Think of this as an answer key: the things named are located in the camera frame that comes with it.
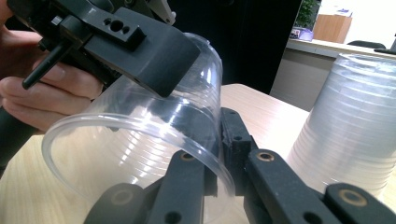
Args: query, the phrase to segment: transparent cup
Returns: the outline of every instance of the transparent cup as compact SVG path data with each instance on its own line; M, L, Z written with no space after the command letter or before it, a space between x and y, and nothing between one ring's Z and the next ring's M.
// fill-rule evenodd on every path
M380 198L396 163L396 61L340 54L287 158L309 187Z
M218 159L221 59L207 40L186 36L201 54L169 97L120 77L84 113L49 129L44 160L67 187L92 203L119 183L145 188L165 175L182 149L218 178L217 197L205 197L204 221L227 209L234 186Z

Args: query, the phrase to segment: wooden table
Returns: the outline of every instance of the wooden table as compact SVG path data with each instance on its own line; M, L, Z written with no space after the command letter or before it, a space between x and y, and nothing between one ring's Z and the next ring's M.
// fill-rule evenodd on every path
M236 110L260 148L286 158L308 116L306 111L243 85L223 86L221 105ZM41 155L42 136L32 137L10 162L0 180L0 223L77 224L91 205L65 187L51 173ZM384 193L384 203L396 211L396 174ZM243 215L241 207L230 214ZM228 216L234 223L246 223Z

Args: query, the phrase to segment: screw hole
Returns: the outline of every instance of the screw hole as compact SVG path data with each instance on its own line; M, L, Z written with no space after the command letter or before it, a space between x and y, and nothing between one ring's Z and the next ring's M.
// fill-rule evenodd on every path
M321 224L322 220L320 217L318 217L316 214L314 213L305 213L304 214L304 219L306 222L310 223L310 224Z
M340 198L349 204L357 207L364 207L367 205L367 200L358 192L351 189L340 189L338 192Z
M124 205L132 200L134 197L133 193L129 190L122 189L117 191L111 197L111 202L115 205Z
M181 215L177 212L169 212L165 215L166 224L177 224L181 220Z
M123 22L122 21L113 21L110 24L110 30L113 32L118 32L122 29Z
M192 156L192 155L190 155L189 153L183 153L183 154L181 154L181 159L183 160L183 161L193 161L195 158Z
M107 18L107 19L105 19L104 21L103 21L103 24L104 25L109 25L111 23L111 19L110 18Z
M125 0L125 1L124 1L125 7L128 7L128 8L133 7L134 4L135 4L135 0Z
M273 161L275 159L274 156L268 152L260 152L257 154L257 158L261 161Z
M125 27L123 27L122 28L122 33L125 35L125 34L128 34L128 32L129 32L129 27L128 26L125 26Z

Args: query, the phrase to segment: white wall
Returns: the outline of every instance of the white wall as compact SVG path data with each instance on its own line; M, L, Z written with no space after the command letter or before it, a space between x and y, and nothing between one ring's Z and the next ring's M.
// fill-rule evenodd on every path
M366 40L382 43L388 49L392 46L396 38L395 0L322 0L319 14L338 7L353 12L345 44L353 40Z

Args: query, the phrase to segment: clear plastic cup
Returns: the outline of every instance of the clear plastic cup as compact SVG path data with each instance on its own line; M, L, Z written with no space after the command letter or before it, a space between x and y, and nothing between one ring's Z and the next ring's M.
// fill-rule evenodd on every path
M218 159L221 59L207 40L186 36L201 54L169 97L120 77L84 113L49 129L44 159L67 187L92 203L119 183L145 188L165 175L182 149L218 177L217 197L205 197L204 221L231 204L233 180Z
M380 197L396 163L396 61L340 54L287 158L309 187Z

